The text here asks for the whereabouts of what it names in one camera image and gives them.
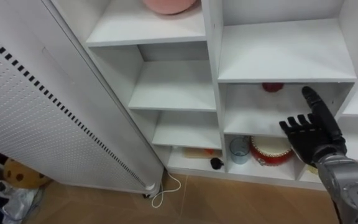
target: red and white container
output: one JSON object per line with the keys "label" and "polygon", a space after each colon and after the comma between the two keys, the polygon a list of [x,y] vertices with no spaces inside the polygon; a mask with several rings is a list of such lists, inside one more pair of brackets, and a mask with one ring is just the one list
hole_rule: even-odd
{"label": "red and white container", "polygon": [[293,155],[291,144],[285,138],[253,136],[250,140],[250,150],[262,166],[278,166]]}

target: white radiator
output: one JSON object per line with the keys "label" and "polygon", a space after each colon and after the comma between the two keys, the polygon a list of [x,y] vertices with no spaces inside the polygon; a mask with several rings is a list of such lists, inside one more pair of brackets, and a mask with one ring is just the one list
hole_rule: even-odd
{"label": "white radiator", "polygon": [[[0,17],[11,26],[19,21],[2,0]],[[6,30],[5,35],[6,39],[17,34]],[[73,83],[57,88],[62,84],[55,82],[56,74],[45,77],[37,70],[42,67],[15,56],[16,52],[25,55],[25,50],[9,51],[17,49],[10,44],[25,44],[28,38],[7,45],[0,40],[0,152],[66,184],[144,194],[158,190],[162,165],[118,108],[117,121],[106,122],[117,125],[109,133],[98,122],[103,121],[99,115],[106,113],[92,113],[99,108],[86,108],[91,105],[86,98],[81,104],[70,91]]]}

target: wooden floor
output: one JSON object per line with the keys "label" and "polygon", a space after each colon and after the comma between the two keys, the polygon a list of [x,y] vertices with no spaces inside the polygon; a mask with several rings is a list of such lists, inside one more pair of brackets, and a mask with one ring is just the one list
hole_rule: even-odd
{"label": "wooden floor", "polygon": [[[26,224],[337,224],[326,192],[174,175],[182,182],[159,209],[141,195],[52,183]],[[177,183],[165,176],[164,189]]]}

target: stuffed toy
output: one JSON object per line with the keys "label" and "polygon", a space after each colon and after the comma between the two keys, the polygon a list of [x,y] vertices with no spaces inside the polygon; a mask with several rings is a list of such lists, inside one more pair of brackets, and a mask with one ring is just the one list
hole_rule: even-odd
{"label": "stuffed toy", "polygon": [[22,189],[36,189],[51,181],[49,177],[13,159],[5,162],[4,178],[13,187]]}

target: perforated panel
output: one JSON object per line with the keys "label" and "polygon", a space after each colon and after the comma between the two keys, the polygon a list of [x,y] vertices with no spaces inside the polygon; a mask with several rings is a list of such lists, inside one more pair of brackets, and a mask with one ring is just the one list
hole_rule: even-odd
{"label": "perforated panel", "polygon": [[0,43],[0,152],[65,183],[145,190],[142,181]]}

